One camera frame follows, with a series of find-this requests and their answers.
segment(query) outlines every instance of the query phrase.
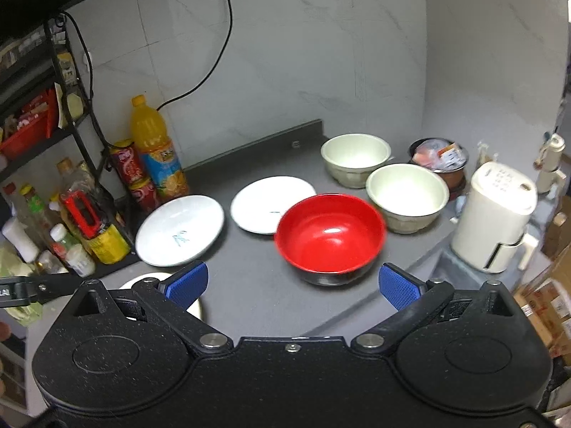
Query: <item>metal screw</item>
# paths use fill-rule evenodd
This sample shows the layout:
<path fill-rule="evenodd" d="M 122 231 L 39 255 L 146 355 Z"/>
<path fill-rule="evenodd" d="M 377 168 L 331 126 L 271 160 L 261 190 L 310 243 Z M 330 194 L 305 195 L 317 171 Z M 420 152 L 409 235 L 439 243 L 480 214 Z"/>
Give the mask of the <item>metal screw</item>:
<path fill-rule="evenodd" d="M 298 352 L 302 348 L 299 344 L 296 343 L 286 344 L 285 346 L 285 350 L 288 352 Z"/>
<path fill-rule="evenodd" d="M 374 349 L 376 347 L 381 347 L 385 342 L 385 338 L 383 338 L 380 334 L 376 333 L 364 333 L 362 335 L 357 336 L 357 344 L 361 347 L 366 349 Z"/>
<path fill-rule="evenodd" d="M 209 349 L 218 349 L 228 342 L 228 338 L 221 333 L 207 333 L 201 336 L 201 344 Z"/>

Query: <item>marble tile wall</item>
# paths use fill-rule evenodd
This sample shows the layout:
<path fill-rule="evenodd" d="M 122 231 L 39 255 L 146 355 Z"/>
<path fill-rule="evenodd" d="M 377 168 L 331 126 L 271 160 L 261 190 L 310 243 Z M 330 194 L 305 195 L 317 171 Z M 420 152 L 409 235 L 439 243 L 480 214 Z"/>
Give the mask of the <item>marble tile wall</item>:
<path fill-rule="evenodd" d="M 532 175 L 567 63 L 567 0 L 426 0 L 423 135 L 480 140 Z"/>
<path fill-rule="evenodd" d="M 219 67 L 196 93 L 162 110 L 184 166 L 315 118 L 327 135 L 370 132 L 397 150 L 416 138 L 425 0 L 232 5 L 234 30 Z M 129 136 L 132 96 L 145 93 L 156 107 L 200 81 L 228 28 L 225 0 L 86 0 L 70 12 L 92 54 L 95 113 L 110 141 Z M 82 134 L 96 145 L 90 125 Z M 121 192 L 115 179 L 106 184 Z"/>

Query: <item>white plate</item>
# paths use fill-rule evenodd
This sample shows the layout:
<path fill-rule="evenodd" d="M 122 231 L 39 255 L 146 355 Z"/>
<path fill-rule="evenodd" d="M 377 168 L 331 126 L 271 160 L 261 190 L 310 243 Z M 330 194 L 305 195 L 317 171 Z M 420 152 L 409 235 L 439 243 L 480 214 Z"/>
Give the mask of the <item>white plate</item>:
<path fill-rule="evenodd" d="M 131 281 L 128 281 L 123 286 L 121 286 L 121 288 L 119 288 L 119 289 L 120 290 L 129 290 L 139 280 L 146 279 L 147 277 L 154 277 L 156 279 L 163 281 L 163 280 L 166 280 L 170 276 L 171 276 L 170 273 L 165 273 L 165 272 L 146 273 L 145 275 L 140 275 L 139 277 L 136 277 L 136 279 L 132 279 Z M 194 301 L 186 311 L 189 314 L 192 314 L 193 316 L 195 316 L 197 319 L 202 320 L 202 308 L 201 308 L 201 303 L 199 301 L 200 300 L 198 300 L 198 299 L 196 301 Z"/>
<path fill-rule="evenodd" d="M 252 233 L 276 233 L 283 214 L 301 200 L 315 196 L 301 178 L 269 177 L 243 188 L 233 199 L 230 215 L 238 226 Z"/>
<path fill-rule="evenodd" d="M 143 262 L 172 267 L 196 259 L 218 237 L 224 225 L 222 206 L 208 196 L 169 201 L 143 222 L 135 249 Z"/>

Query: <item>red can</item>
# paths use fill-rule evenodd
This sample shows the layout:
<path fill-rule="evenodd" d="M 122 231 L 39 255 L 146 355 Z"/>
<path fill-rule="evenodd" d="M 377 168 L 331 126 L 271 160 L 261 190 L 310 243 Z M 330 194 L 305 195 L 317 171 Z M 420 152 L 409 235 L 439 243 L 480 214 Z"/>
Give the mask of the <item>red can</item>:
<path fill-rule="evenodd" d="M 129 187 L 135 201 L 145 212 L 152 212 L 161 205 L 159 194 L 150 177 Z"/>
<path fill-rule="evenodd" d="M 139 154 L 135 150 L 135 144 L 132 139 L 124 139 L 115 143 L 116 147 L 122 149 L 112 148 L 111 159 L 119 171 L 121 180 L 123 180 L 128 187 L 134 185 L 138 181 L 145 179 L 145 167 L 139 158 Z"/>

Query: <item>red basket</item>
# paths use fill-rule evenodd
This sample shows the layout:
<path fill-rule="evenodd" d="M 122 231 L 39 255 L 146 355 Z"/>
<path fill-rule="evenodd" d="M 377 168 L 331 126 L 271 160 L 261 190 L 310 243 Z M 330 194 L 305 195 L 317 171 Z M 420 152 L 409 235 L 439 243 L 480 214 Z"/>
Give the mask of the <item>red basket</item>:
<path fill-rule="evenodd" d="M 58 100 L 55 89 L 48 90 L 47 113 L 33 119 L 0 145 L 0 153 L 13 161 L 42 140 L 50 138 L 58 124 Z"/>

